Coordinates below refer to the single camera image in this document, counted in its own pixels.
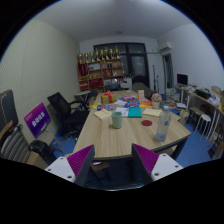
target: plastic bottle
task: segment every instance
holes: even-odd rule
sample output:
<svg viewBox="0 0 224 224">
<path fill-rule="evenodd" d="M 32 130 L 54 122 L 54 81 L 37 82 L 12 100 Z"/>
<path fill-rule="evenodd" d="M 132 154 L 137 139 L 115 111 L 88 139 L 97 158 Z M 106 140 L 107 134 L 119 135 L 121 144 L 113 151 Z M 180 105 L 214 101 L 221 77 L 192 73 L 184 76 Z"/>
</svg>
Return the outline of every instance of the plastic bottle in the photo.
<svg viewBox="0 0 224 224">
<path fill-rule="evenodd" d="M 171 114 L 169 106 L 164 106 L 163 111 L 159 115 L 158 129 L 156 132 L 157 141 L 163 142 L 166 140 L 170 120 L 171 120 Z"/>
</svg>

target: monitor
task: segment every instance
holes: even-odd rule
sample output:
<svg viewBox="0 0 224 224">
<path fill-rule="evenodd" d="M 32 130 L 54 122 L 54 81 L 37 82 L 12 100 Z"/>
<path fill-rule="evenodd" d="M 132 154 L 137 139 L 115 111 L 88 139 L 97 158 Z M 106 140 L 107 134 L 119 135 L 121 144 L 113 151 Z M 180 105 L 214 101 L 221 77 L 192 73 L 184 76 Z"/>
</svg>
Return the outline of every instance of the monitor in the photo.
<svg viewBox="0 0 224 224">
<path fill-rule="evenodd" d="M 188 84 L 188 76 L 177 74 L 177 83 L 181 84 L 181 85 L 187 85 Z"/>
</svg>

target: chair leg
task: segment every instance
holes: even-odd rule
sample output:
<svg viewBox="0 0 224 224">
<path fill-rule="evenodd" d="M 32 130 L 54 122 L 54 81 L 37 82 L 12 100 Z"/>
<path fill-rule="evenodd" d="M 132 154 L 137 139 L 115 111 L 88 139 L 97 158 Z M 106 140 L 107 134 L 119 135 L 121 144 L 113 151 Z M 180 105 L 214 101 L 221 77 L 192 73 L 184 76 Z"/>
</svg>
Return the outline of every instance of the chair leg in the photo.
<svg viewBox="0 0 224 224">
<path fill-rule="evenodd" d="M 209 127 L 208 127 L 208 131 L 207 131 L 207 133 L 206 133 L 206 138 L 207 138 L 207 139 L 208 139 L 208 132 L 209 132 L 210 127 L 211 127 L 211 122 L 209 121 Z"/>
<path fill-rule="evenodd" d="M 202 136 L 201 136 L 201 139 L 203 138 L 203 135 L 204 135 L 205 129 L 206 129 L 206 127 L 207 127 L 207 124 L 208 124 L 208 122 L 206 121 L 206 125 L 205 125 L 205 128 L 204 128 L 203 134 L 202 134 Z"/>
<path fill-rule="evenodd" d="M 197 129 L 198 129 L 198 125 L 199 125 L 199 123 L 200 123 L 200 120 L 201 120 L 201 116 L 200 116 L 200 118 L 199 118 L 199 120 L 198 120 L 198 124 L 197 124 L 197 127 L 196 127 L 194 133 L 196 133 L 196 131 L 197 131 Z"/>
</svg>

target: paper cup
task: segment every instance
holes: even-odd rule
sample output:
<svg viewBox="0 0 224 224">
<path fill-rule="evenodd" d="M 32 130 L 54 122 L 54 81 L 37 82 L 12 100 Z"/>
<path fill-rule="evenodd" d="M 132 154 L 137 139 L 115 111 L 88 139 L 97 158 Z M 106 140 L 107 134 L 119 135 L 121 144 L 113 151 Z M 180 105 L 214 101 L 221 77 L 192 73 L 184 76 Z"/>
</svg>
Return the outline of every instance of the paper cup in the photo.
<svg viewBox="0 0 224 224">
<path fill-rule="evenodd" d="M 111 114 L 112 123 L 114 128 L 121 128 L 122 127 L 122 113 L 121 112 L 113 112 Z"/>
</svg>

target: door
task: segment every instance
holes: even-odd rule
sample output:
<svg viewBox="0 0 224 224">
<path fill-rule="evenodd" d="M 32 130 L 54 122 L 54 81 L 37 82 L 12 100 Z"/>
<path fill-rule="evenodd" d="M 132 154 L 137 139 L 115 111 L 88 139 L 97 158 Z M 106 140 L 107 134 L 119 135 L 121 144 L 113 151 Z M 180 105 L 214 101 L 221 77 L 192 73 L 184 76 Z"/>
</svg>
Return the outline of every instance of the door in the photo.
<svg viewBox="0 0 224 224">
<path fill-rule="evenodd" d="M 173 79 L 173 65 L 171 55 L 163 56 L 163 67 L 164 67 L 164 75 L 165 75 L 165 91 L 167 88 L 174 87 L 174 79 Z"/>
</svg>

